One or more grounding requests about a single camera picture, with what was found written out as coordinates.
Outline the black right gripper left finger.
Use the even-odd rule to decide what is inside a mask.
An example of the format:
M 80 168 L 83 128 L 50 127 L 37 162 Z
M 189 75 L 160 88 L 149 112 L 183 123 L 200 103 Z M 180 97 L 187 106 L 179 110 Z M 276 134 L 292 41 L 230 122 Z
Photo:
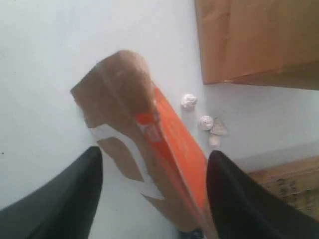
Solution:
M 88 238 L 102 185 L 102 152 L 91 146 L 47 184 L 2 209 L 0 237 Z

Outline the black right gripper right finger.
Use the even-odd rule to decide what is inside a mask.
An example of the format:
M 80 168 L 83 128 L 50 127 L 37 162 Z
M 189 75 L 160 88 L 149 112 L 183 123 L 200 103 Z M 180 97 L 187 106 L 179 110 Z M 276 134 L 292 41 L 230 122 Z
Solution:
M 211 152 L 206 190 L 221 239 L 317 239 L 319 223 L 271 195 L 227 155 Z

